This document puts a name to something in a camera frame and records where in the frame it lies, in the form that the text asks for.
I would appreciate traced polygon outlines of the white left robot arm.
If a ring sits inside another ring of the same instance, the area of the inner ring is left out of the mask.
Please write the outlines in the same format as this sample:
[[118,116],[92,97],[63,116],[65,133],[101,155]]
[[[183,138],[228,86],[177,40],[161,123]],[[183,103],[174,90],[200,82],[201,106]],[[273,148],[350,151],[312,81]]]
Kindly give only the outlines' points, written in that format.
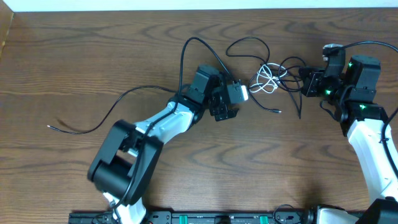
[[88,180],[103,193],[111,211],[95,215],[93,223],[141,223],[146,216],[142,202],[165,144],[201,120],[205,110],[216,121],[237,115],[234,105],[248,99],[241,81],[200,65],[192,84],[169,99],[167,106],[145,121],[114,123],[88,169]]

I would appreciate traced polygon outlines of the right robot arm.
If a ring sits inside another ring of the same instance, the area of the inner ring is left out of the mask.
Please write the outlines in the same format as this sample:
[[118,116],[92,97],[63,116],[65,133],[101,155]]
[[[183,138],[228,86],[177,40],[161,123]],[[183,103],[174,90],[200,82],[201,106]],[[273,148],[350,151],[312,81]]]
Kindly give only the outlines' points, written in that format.
[[378,59],[354,55],[346,59],[341,45],[323,48],[324,68],[299,69],[301,92],[322,97],[332,105],[329,115],[340,124],[353,147],[368,188],[370,206],[357,217],[346,210],[317,205],[301,217],[302,223],[397,223],[397,150],[391,136],[391,117],[374,103],[381,73]]

